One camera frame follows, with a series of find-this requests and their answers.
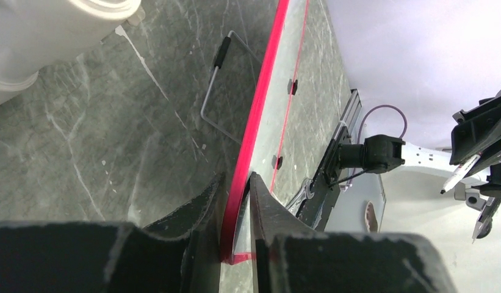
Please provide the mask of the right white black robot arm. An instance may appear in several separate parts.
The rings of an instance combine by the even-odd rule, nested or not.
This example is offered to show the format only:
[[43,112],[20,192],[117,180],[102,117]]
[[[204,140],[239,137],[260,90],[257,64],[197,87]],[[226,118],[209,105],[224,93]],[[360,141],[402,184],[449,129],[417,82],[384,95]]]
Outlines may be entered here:
[[472,110],[457,112],[451,134],[451,152],[430,150],[383,134],[338,144],[334,170],[353,173],[331,179],[330,186],[350,182],[365,173],[383,174],[398,167],[445,178],[440,193],[459,184],[477,189],[472,195],[456,192],[455,198],[480,211],[472,239],[482,239],[492,230],[493,217],[501,205],[501,90],[493,98],[479,101]]

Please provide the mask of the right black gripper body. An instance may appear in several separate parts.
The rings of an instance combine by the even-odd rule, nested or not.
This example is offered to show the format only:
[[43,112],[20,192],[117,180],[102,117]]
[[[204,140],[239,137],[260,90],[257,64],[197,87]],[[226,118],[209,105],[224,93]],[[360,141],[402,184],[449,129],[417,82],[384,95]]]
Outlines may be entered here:
[[462,179],[488,169],[483,184],[472,185],[488,197],[475,222],[473,239],[489,235],[492,220],[501,205],[501,90],[493,98],[481,99],[478,106],[453,115],[450,165],[461,166]]

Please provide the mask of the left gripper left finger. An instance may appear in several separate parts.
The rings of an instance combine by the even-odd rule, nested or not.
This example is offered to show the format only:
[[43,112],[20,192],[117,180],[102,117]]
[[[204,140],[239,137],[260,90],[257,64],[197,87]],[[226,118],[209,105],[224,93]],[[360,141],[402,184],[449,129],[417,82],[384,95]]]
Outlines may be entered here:
[[0,222],[0,292],[218,292],[225,175],[169,215]]

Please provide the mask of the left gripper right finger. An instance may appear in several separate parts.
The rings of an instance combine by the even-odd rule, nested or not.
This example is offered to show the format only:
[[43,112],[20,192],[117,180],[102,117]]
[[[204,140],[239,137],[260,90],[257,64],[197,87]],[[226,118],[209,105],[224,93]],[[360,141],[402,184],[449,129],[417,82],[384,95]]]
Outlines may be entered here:
[[326,233],[249,177],[255,292],[455,292],[440,253],[406,233]]

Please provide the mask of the black white marker pen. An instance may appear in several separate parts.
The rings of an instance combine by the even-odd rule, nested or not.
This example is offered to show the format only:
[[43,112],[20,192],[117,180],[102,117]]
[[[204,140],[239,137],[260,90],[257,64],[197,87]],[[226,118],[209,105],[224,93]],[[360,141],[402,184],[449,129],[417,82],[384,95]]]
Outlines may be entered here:
[[464,162],[460,163],[452,173],[451,177],[449,177],[443,184],[440,194],[444,194],[455,187],[467,175],[467,173],[479,161],[480,158],[481,153],[477,153],[466,159]]

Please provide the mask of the red framed whiteboard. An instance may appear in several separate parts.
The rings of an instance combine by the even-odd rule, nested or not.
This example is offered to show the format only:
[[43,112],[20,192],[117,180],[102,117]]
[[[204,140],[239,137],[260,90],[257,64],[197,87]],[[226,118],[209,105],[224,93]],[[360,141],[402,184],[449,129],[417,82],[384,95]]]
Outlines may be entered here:
[[272,189],[292,95],[289,79],[298,79],[309,1],[279,1],[259,79],[248,114],[236,167],[228,192],[220,235],[220,259],[230,265],[252,258],[247,182],[256,172]]

